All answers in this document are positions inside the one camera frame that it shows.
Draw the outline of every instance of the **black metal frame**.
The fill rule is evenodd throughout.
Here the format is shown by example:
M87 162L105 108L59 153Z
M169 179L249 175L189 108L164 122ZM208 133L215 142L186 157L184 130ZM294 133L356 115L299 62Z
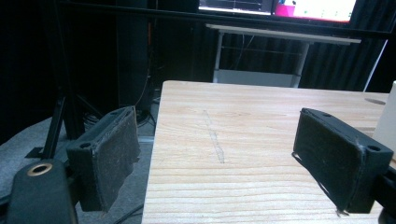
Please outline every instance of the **black metal frame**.
M302 34L340 35L357 38L367 37L378 39L389 39L392 37L392 32L367 31L330 26L327 27L285 21L266 21L250 18L209 15L202 13L176 12L136 7L114 7L96 4L72 3L65 1L61 1L60 5L65 10L115 15L135 15L168 20L199 21L204 23L243 26L249 28L273 29L277 31L289 31Z
M383 216L396 222L396 170L392 167L377 178L373 188L373 197L383 207Z
M55 156L56 145L58 144L59 133L61 132L62 121L64 120L64 105L65 97L60 96L56 102L55 110L49 126L49 134L47 136L46 145L44 145L44 151L41 159L53 159Z
M64 19L57 0L39 1L42 21L52 59L52 67L60 92L67 99L64 109L64 126L70 139L77 139L84 133L81 111L77 105L76 92L70 76L70 64L64 36Z

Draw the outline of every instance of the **screen display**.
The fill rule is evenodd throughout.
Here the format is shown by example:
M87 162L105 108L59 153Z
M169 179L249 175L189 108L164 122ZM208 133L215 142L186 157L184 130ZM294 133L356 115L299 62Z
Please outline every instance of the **screen display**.
M200 11L349 22L356 0L200 0Z
M275 15L349 22L356 0L279 0Z
M273 0L200 0L203 11L271 15Z

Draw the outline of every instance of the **screw hole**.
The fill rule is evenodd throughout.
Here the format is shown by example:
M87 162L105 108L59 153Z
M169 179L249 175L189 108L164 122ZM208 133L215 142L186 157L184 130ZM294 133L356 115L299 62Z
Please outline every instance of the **screw hole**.
M380 150L381 150L381 148L375 147L375 146L368 146L368 148L369 148L370 150L372 150L372 151L380 151Z
M52 164L50 164L50 163L41 163L41 164L38 164L38 165L32 167L27 172L27 174L29 176L43 175L46 172L48 172L50 169L52 169Z
M87 147L90 147L90 146L91 146L91 143L84 143L84 144L81 144L79 147L87 148Z

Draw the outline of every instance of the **white desk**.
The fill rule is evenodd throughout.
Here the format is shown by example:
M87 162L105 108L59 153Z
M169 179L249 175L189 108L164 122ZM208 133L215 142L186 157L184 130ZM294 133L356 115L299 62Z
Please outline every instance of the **white desk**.
M294 74L288 74L288 75L280 74L278 77L275 77L275 74L240 72L241 75L243 74L249 79L256 79L256 81L247 80L246 84L257 84L257 85L266 84L268 86L282 86L282 87L294 87L294 88L297 88L299 86L305 64L306 55L308 53L309 46L312 43L319 42L319 43L338 44L338 45L350 45L350 44L359 44L361 42L360 39L353 39L353 38L342 38L342 37L324 36L324 35L304 35L304 34L296 34L290 32L260 30L260 29L251 29L251 28L234 27L234 26L207 24L206 27L210 29L219 30L218 49L216 55L215 69L213 72L214 83L221 82L221 80L225 79L226 76L229 76L231 78L230 80L237 79L236 76L234 75L234 71L227 71L227 74L222 74L224 73L224 71L220 71L219 69L222 39L224 34L256 35L256 36L265 36L265 37L302 41L303 44L301 46L301 55L294 69Z

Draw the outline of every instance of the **white object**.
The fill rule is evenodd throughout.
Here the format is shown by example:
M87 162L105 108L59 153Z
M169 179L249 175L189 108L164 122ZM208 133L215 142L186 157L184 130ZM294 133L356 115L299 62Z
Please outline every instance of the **white object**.
M396 81L385 104L384 112L376 125L373 138L396 152Z

